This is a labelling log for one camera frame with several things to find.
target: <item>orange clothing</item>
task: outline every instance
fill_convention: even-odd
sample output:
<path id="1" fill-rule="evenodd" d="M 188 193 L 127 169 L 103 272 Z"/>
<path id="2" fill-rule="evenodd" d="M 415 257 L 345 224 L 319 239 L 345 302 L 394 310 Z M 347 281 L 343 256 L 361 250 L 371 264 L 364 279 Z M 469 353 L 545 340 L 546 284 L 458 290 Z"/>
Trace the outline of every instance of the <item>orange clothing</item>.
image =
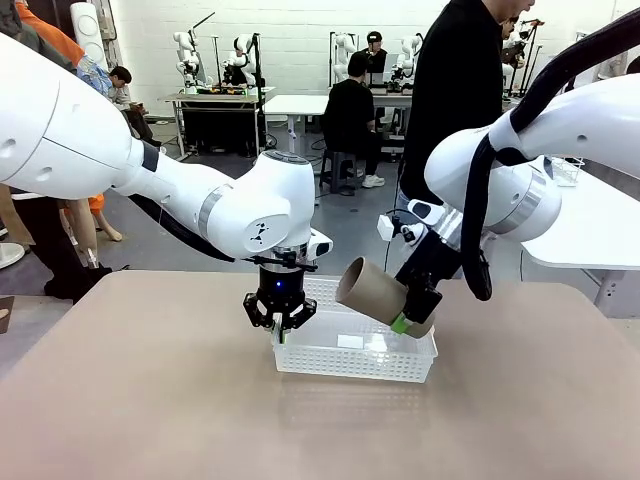
<path id="1" fill-rule="evenodd" d="M 84 57 L 84 50 L 80 45 L 67 37 L 56 27 L 40 20 L 31 13 L 24 3 L 17 2 L 16 9 L 20 14 L 20 20 L 22 20 L 22 23 L 26 23 L 31 26 L 42 38 L 49 42 L 53 48 L 58 51 L 58 53 L 61 53 L 71 60 L 74 67 L 78 66 L 78 62 L 80 62 L 80 59 Z"/>

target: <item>plastic basket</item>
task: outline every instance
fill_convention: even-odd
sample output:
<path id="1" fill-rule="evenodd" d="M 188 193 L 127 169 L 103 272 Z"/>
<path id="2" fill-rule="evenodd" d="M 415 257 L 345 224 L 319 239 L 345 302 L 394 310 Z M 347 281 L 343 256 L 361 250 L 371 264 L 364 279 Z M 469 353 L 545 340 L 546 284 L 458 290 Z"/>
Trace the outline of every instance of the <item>plastic basket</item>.
<path id="1" fill-rule="evenodd" d="M 335 302 L 338 282 L 308 278 L 305 292 L 318 302 L 316 315 L 273 345 L 280 372 L 423 383 L 438 350 L 432 329 L 415 339 L 398 335 Z"/>

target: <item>floor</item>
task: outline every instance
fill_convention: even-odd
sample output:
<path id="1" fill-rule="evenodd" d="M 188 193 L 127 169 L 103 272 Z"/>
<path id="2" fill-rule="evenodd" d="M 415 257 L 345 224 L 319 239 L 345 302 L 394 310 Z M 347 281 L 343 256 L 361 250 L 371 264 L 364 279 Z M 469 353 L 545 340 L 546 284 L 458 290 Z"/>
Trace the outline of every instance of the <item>floor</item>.
<path id="1" fill-rule="evenodd" d="M 168 155 L 177 157 L 179 151 L 175 145 L 175 126 L 168 124 L 154 126 L 156 138 L 167 143 Z M 280 146 L 288 145 L 286 129 L 270 127 L 269 132 Z M 319 151 L 311 146 L 320 137 L 307 134 L 299 138 L 297 151 L 311 160 L 319 169 Z M 252 166 L 252 158 L 237 155 L 206 155 L 190 157 L 187 162 L 202 163 L 219 169 L 232 177 L 238 177 Z M 313 227 L 322 231 L 335 242 L 335 250 L 319 262 L 319 274 L 341 275 L 347 266 L 357 257 L 365 256 L 381 267 L 385 265 L 387 244 L 377 231 L 378 216 L 394 207 L 397 181 L 397 164 L 383 163 L 378 175 L 387 180 L 383 188 L 359 190 L 355 197 L 339 195 L 322 196 L 326 192 L 317 192 L 319 206 L 313 220 Z M 223 271 L 254 272 L 256 267 L 246 262 L 225 263 L 201 255 L 174 239 L 128 199 L 114 193 L 107 193 L 105 216 L 112 225 L 124 234 L 122 243 L 108 241 L 104 234 L 100 238 L 100 261 L 114 269 L 130 265 L 139 270 L 184 270 L 184 271 Z M 400 244 L 389 249 L 388 268 L 396 271 L 402 264 L 399 252 Z M 491 260 L 494 284 L 501 282 L 557 282 L 572 285 L 587 297 L 594 299 L 597 285 L 585 274 L 575 270 L 548 269 L 533 263 L 518 245 L 498 240 Z M 50 278 L 49 272 L 33 255 L 27 255 L 16 265 L 0 272 L 0 293 L 3 295 L 43 295 L 43 285 Z M 62 316 L 64 308 L 53 308 L 44 323 L 25 325 L 23 337 L 33 343 L 42 333 Z M 640 348 L 640 322 L 614 321 L 620 331 Z M 13 355 L 0 356 L 0 376 L 6 371 L 6 365 L 12 364 L 24 353 L 24 348 L 16 348 Z"/>

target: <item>table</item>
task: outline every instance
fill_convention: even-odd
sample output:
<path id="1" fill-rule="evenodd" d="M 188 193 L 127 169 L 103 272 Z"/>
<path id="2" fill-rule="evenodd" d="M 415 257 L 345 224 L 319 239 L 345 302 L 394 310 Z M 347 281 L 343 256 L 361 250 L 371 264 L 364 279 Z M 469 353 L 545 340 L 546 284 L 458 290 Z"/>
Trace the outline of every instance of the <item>table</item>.
<path id="1" fill-rule="evenodd" d="M 628 318 L 616 292 L 625 272 L 640 271 L 639 241 L 640 203 L 582 171 L 576 187 L 562 188 L 556 223 L 523 246 L 546 267 L 606 271 L 595 303 L 607 316 Z"/>
<path id="2" fill-rule="evenodd" d="M 277 373 L 257 285 L 105 278 L 0 381 L 2 477 L 639 478 L 640 355 L 572 288 L 441 284 L 416 385 Z"/>
<path id="3" fill-rule="evenodd" d="M 412 97 L 408 95 L 374 95 L 376 107 L 411 108 Z M 295 153 L 298 138 L 295 131 L 297 117 L 319 117 L 324 115 L 329 103 L 328 95 L 276 95 L 264 106 L 265 115 L 284 115 L 287 117 L 289 132 L 289 151 Z"/>
<path id="4" fill-rule="evenodd" d="M 275 90 L 275 87 L 265 87 L 262 89 L 263 94 L 266 96 L 267 93 Z M 178 130 L 178 146 L 180 147 L 180 157 L 177 159 L 178 161 L 182 161 L 187 158 L 190 153 L 186 153 L 184 148 L 184 139 L 183 139 L 183 129 L 182 129 L 182 112 L 185 110 L 194 110 L 199 112 L 230 112 L 237 113 L 237 108 L 224 108 L 224 107 L 215 107 L 215 108 L 189 108 L 184 107 L 183 102 L 187 103 L 224 103 L 229 105 L 242 105 L 243 109 L 246 107 L 246 110 L 249 113 L 253 113 L 255 127 L 256 127 L 256 149 L 257 155 L 260 155 L 260 139 L 259 139 L 259 126 L 258 126 L 258 95 L 216 95 L 216 94 L 185 94 L 185 93 L 175 93 L 172 95 L 168 95 L 166 97 L 161 97 L 158 99 L 160 102 L 171 102 L 173 105 L 173 114 L 175 117 L 176 128 Z"/>

